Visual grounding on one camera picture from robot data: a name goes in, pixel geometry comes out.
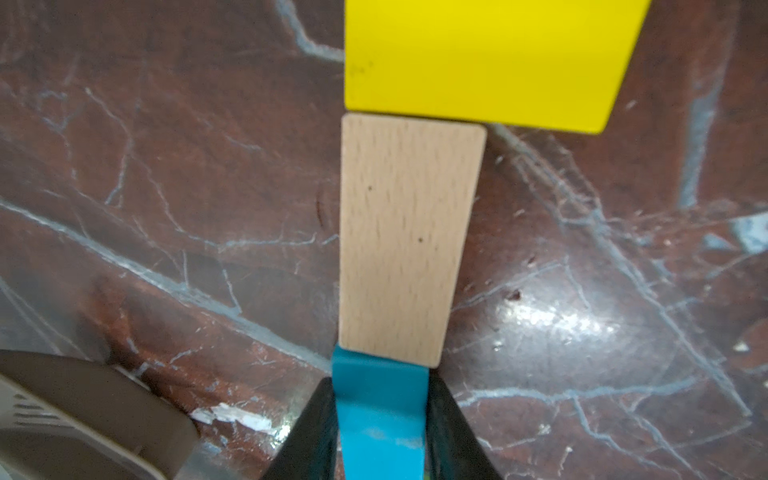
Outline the beige wooden block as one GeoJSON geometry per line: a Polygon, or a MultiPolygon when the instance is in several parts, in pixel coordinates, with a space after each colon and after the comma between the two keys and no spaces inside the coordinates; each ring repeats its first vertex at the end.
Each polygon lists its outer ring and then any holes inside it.
{"type": "Polygon", "coordinates": [[[487,130],[364,113],[341,126],[339,343],[435,368],[487,130]]]}

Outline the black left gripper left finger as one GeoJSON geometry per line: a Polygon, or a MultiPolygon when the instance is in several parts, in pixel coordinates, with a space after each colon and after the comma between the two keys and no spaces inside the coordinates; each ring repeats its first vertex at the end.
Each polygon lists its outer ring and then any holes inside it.
{"type": "Polygon", "coordinates": [[[333,480],[338,418],[330,377],[323,378],[291,428],[262,480],[333,480]]]}

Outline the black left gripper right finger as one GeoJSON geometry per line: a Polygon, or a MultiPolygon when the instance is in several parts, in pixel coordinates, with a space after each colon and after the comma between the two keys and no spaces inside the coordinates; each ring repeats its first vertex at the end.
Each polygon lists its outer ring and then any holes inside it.
{"type": "Polygon", "coordinates": [[[502,479],[436,370],[428,381],[426,452],[430,479],[502,479]]]}

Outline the teal block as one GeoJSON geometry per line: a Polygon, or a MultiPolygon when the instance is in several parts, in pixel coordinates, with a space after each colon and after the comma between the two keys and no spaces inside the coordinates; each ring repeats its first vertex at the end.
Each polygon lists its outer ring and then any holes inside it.
{"type": "Polygon", "coordinates": [[[429,370],[341,346],[331,367],[345,477],[422,480],[429,370]]]}

